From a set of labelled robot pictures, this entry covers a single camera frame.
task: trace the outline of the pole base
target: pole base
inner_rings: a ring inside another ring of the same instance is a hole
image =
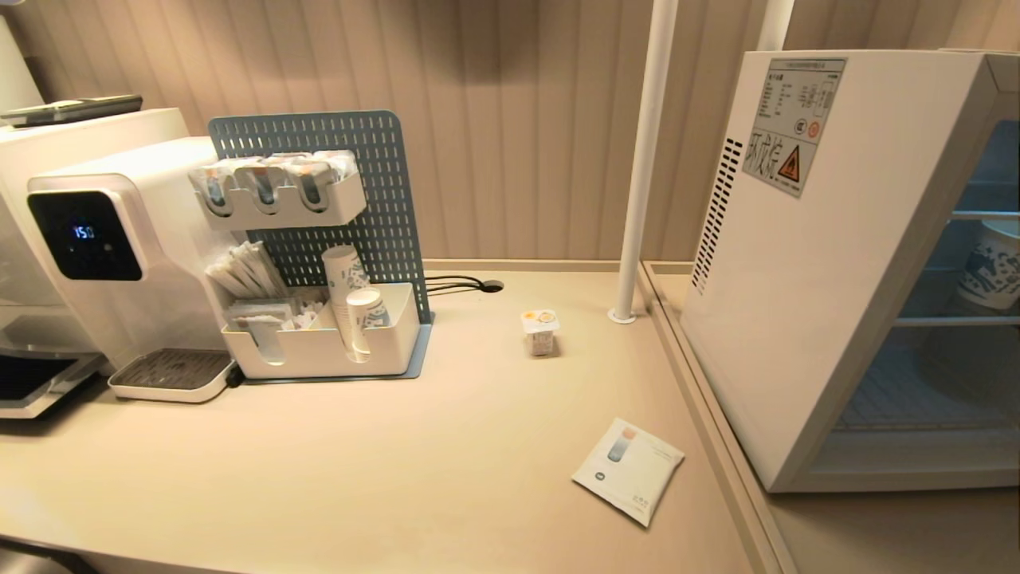
[[[620,325],[630,325],[634,321],[638,321],[638,316],[636,315],[631,315],[630,317],[628,317],[626,319],[620,319],[620,318],[616,317],[616,310],[615,309],[609,310],[609,314],[608,315],[609,315],[609,320],[610,321],[612,321],[613,323],[618,323]]]

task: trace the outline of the warning triangle sticker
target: warning triangle sticker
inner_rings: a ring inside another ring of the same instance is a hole
[[[779,167],[779,174],[787,179],[801,180],[801,146],[795,147],[794,152],[782,162],[782,167]]]

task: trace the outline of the warning label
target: warning label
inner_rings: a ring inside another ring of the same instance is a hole
[[[846,65],[846,58],[772,60],[744,172],[801,196]]]

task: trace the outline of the beige countertop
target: beige countertop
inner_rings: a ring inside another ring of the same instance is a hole
[[[690,264],[646,267],[663,305],[680,314]],[[1015,488],[770,495],[753,479],[746,484],[764,500],[801,574],[1020,572]]]
[[[0,422],[0,536],[245,573],[753,571],[653,321],[606,318],[616,273],[473,274],[505,292],[431,298],[418,379]],[[543,308],[561,356],[533,360]],[[570,480],[614,417],[686,454],[648,530]]]

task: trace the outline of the mini fridge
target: mini fridge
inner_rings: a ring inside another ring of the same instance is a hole
[[[746,54],[680,325],[769,491],[1017,484],[1018,71]]]

